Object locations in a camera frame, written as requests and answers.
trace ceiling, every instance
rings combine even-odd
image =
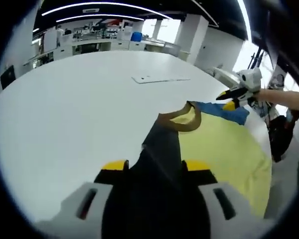
[[[76,6],[41,16],[42,13],[69,4],[89,2],[93,0],[45,0],[36,19],[34,28],[40,30],[56,25],[56,20],[83,15],[82,10],[87,8],[99,8],[98,13],[120,14],[143,19],[163,17],[126,6],[117,5],[85,5]],[[107,2],[119,2],[137,5],[161,12],[175,19],[184,20],[187,13],[203,15],[210,23],[213,20],[191,0],[108,0]],[[219,24],[220,30],[246,39],[245,24],[239,5],[236,0],[197,0],[197,2]],[[251,28],[255,37],[260,37],[264,24],[266,24],[266,11],[261,9],[256,0],[245,0],[246,8],[251,20]]]
[[[93,0],[45,0],[42,4],[39,14],[37,15],[34,28],[40,28],[43,31],[47,28],[57,25],[56,20],[83,15],[82,10],[88,8],[99,8],[98,14],[120,14],[133,17],[140,17],[143,19],[163,17],[144,11],[126,6],[117,5],[85,5],[76,6],[63,10],[59,10],[50,13],[46,16],[41,16],[42,13],[74,3],[92,2]],[[184,20],[186,14],[200,14],[204,16],[210,24],[213,24],[213,20],[192,0],[107,0],[107,2],[119,2],[137,5],[145,8],[149,8],[154,11],[158,11],[165,15],[168,15],[174,19]],[[238,5],[237,0],[196,0],[217,22],[219,29],[232,34],[241,39],[247,39],[247,33],[245,30],[245,23],[243,16]],[[275,4],[269,4],[273,2],[279,2],[278,0],[244,0],[249,21],[251,25],[253,42],[266,49],[265,38],[266,29],[268,25],[268,9],[273,13],[271,16],[271,24],[274,35],[276,36],[278,45],[281,48],[281,55],[284,57],[279,58],[279,65],[292,73],[292,76],[299,81],[299,37],[295,30],[295,25],[290,24],[290,20],[281,17],[277,13],[277,6]],[[299,11],[298,1],[297,6],[292,0],[285,0],[288,7],[292,9],[292,14],[297,16]]]

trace black fabric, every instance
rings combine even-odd
[[[279,116],[270,121],[269,125],[270,147],[276,162],[281,160],[281,156],[286,152],[293,138],[294,128],[285,128],[286,121],[286,117]]]
[[[123,165],[123,170],[106,170],[102,169],[96,176],[94,183],[103,183],[114,185],[125,178],[125,174],[129,169],[129,161],[126,160]]]
[[[184,173],[178,133],[154,124],[137,163],[113,186],[102,238],[210,238],[206,203]]]
[[[66,29],[65,30],[65,32],[64,32],[64,35],[70,35],[72,33],[72,31],[71,30],[69,30],[69,29]]]
[[[183,175],[186,181],[192,185],[201,186],[217,183],[217,180],[210,170],[188,171],[185,161],[182,161]]]

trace white table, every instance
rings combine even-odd
[[[72,46],[80,46],[80,45],[85,45],[85,44],[96,44],[96,43],[112,43],[112,42],[129,42],[129,41],[124,41],[124,40],[117,40],[117,39],[92,39],[92,40],[82,40],[82,41],[73,41],[70,43],[70,45]],[[159,48],[163,48],[164,47],[164,43],[161,42],[156,42],[156,41],[149,41],[149,40],[142,40],[141,43],[145,44],[145,45],[149,45],[149,46],[154,46],[154,47],[159,47]],[[39,54],[35,57],[32,57],[31,59],[29,59],[27,62],[24,63],[24,65],[29,64],[30,62],[32,62],[35,59],[38,59],[48,53],[51,53],[55,51],[51,50],[51,51],[46,51],[42,54]],[[189,55],[190,52],[187,51],[180,51],[182,54],[187,54]]]
[[[216,73],[215,78],[227,87],[231,88],[239,84],[239,79],[234,74],[217,67],[214,67],[213,71]]]
[[[188,76],[137,84],[131,77]],[[15,201],[37,222],[92,182],[108,161],[138,159],[158,113],[186,100],[216,102],[227,87],[178,58],[108,51],[68,57],[15,80],[0,94],[0,169]],[[271,156],[267,128],[251,110],[246,127]]]

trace human arm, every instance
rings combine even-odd
[[[258,101],[267,101],[299,110],[299,92],[261,89],[255,97]]]

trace ceiling light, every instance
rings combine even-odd
[[[244,22],[245,22],[245,28],[247,31],[247,38],[250,42],[253,42],[253,39],[251,37],[251,29],[250,29],[250,23],[249,23],[249,18],[246,10],[246,6],[244,4],[244,0],[237,0],[241,13],[243,14]]]
[[[61,7],[58,7],[58,8],[55,8],[55,9],[52,9],[50,11],[46,11],[42,14],[42,16],[45,16],[45,15],[48,15],[52,12],[55,12],[55,11],[59,11],[59,10],[62,10],[62,9],[66,9],[66,8],[69,8],[69,7],[74,7],[74,6],[84,6],[84,5],[93,5],[93,4],[102,4],[102,5],[118,5],[118,6],[127,6],[127,7],[133,7],[133,8],[137,8],[137,9],[141,9],[141,10],[144,10],[144,11],[149,11],[149,12],[152,12],[152,13],[155,13],[157,15],[160,15],[160,16],[163,16],[163,17],[166,17],[168,19],[172,19],[171,17],[169,16],[166,16],[162,13],[159,13],[157,11],[153,11],[153,10],[150,10],[148,8],[145,8],[145,7],[141,7],[141,6],[135,6],[135,5],[131,5],[131,4],[125,4],[125,3],[118,3],[118,2],[106,2],[106,1],[92,1],[92,2],[82,2],[82,3],[76,3],[76,4],[71,4],[71,5],[66,5],[66,6],[61,6]]]
[[[89,15],[72,16],[72,17],[57,20],[56,22],[61,22],[61,21],[66,21],[66,20],[71,20],[71,19],[81,18],[81,17],[87,17],[87,16],[93,16],[93,17],[95,17],[95,16],[113,16],[113,17],[131,18],[131,19],[135,19],[135,20],[144,21],[144,19],[142,19],[142,18],[133,17],[133,16],[115,15],[115,14],[89,14]]]

